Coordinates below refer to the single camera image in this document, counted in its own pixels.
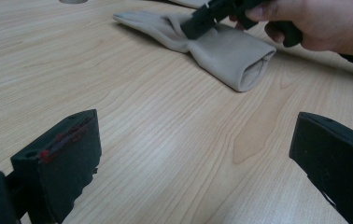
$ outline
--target human hand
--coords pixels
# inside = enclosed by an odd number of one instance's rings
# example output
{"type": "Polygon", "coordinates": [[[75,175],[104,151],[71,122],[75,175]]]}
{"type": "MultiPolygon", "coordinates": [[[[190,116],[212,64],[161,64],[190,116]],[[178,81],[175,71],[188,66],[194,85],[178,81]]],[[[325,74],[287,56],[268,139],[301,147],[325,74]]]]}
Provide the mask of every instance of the human hand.
{"type": "Polygon", "coordinates": [[[270,0],[246,15],[253,21],[269,21],[265,31],[277,43],[285,36],[272,21],[292,21],[303,33],[305,49],[353,55],[353,0],[270,0]]]}

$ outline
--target black clamp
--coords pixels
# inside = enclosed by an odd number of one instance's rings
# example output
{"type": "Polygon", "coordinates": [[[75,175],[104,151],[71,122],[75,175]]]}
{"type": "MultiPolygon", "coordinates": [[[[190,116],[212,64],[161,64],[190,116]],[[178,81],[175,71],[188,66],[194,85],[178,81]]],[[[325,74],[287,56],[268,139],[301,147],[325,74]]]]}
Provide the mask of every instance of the black clamp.
{"type": "Polygon", "coordinates": [[[353,224],[353,130],[332,119],[302,112],[289,156],[334,209],[353,224]]]}
{"type": "MultiPolygon", "coordinates": [[[[207,5],[197,9],[192,18],[181,25],[183,33],[189,39],[197,39],[209,29],[230,15],[237,17],[238,21],[248,30],[258,24],[247,18],[245,11],[252,9],[266,0],[212,0],[207,5]]],[[[302,42],[302,32],[291,21],[275,21],[275,26],[284,33],[285,47],[293,47],[302,42]]]]}
{"type": "Polygon", "coordinates": [[[62,223],[92,182],[101,157],[96,110],[63,119],[11,157],[14,171],[0,172],[0,223],[62,223]]]}

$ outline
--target beige cloth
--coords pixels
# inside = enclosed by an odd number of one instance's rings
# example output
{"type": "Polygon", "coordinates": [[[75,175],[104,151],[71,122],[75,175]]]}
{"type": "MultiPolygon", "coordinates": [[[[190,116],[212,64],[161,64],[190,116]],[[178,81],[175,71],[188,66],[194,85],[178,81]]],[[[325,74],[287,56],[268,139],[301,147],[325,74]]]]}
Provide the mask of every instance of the beige cloth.
{"type": "Polygon", "coordinates": [[[180,4],[184,7],[199,8],[202,7],[209,0],[169,0],[170,2],[180,4]]]}
{"type": "Polygon", "coordinates": [[[116,21],[151,35],[171,50],[190,52],[201,67],[236,91],[249,91],[256,86],[275,48],[223,24],[197,40],[189,40],[181,31],[180,23],[190,17],[146,11],[121,12],[113,16],[116,21]]]}

